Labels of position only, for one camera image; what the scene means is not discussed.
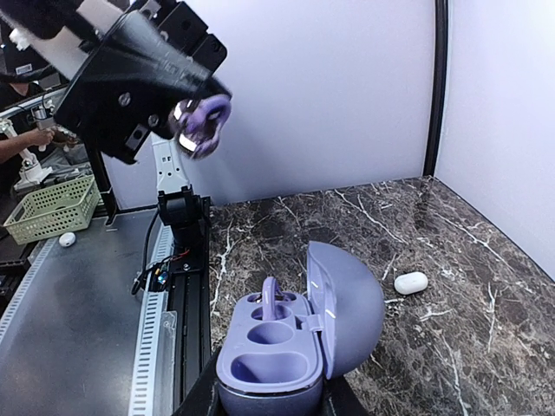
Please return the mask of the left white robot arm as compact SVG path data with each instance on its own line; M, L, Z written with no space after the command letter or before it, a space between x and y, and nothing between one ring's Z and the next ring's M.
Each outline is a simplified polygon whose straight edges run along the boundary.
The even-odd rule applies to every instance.
M181 159L210 155L232 111L232 95L214 75L220 57L194 58L215 41L186 3L138 1L91 47L54 114L128 165L152 141L158 212L182 247L201 238L204 213Z

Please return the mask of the purple grey earbud case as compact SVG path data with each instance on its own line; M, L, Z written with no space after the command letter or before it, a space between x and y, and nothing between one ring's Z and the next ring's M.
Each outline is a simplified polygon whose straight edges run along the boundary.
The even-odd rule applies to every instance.
M314 415L323 383L359 367L382 332L385 304L368 267L346 250L311 241L307 293L279 321L261 320L261 291L232 313L216 364L229 415Z

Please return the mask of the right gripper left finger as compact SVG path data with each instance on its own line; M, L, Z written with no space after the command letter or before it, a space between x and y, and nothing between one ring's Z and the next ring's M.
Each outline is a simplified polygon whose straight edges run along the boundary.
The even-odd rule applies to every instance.
M217 416L224 414L219 399L216 364L221 348L216 348L192 389L186 395L173 416Z

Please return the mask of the purple earbud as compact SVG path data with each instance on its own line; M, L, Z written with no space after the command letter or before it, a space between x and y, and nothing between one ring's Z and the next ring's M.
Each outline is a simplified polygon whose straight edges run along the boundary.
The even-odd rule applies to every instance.
M278 280L274 276L268 276L263 282L261 291L261 320L279 321L285 319L289 314L288 307L297 296L291 292L283 292Z
M187 158L204 159L217 149L231 112L231 98L216 94L202 100L180 101L171 110L168 122Z

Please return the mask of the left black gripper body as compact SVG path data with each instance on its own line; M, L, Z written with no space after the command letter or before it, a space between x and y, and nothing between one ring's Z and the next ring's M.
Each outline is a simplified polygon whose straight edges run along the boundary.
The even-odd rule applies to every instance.
M118 20L131 12L142 14L168 43L213 75L227 57L225 45L185 2L138 1ZM166 97L151 88L133 93L119 90L107 80L106 35L98 46L89 47L87 60L55 111L55 121L91 148L132 165L150 133L176 140L168 116L180 101L206 98Z

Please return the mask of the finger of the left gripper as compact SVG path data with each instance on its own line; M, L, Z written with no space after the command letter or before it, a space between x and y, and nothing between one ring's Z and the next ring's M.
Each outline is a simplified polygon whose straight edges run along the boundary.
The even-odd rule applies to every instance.
M140 13L124 15L104 38L107 80L119 90L151 88L173 98L208 98L232 92L209 69L168 43Z

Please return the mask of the white earbud charging case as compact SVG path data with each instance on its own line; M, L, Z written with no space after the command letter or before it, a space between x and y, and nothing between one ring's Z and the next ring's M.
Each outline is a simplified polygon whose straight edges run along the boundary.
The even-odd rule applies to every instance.
M414 271L399 275L394 280L394 289L403 296L413 295L428 287L428 277L420 272Z

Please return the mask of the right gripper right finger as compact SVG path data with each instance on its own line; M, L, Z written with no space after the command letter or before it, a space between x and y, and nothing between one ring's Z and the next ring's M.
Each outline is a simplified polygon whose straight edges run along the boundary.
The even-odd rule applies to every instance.
M343 376L326 380L323 383L320 414L324 416L369 416L368 411Z

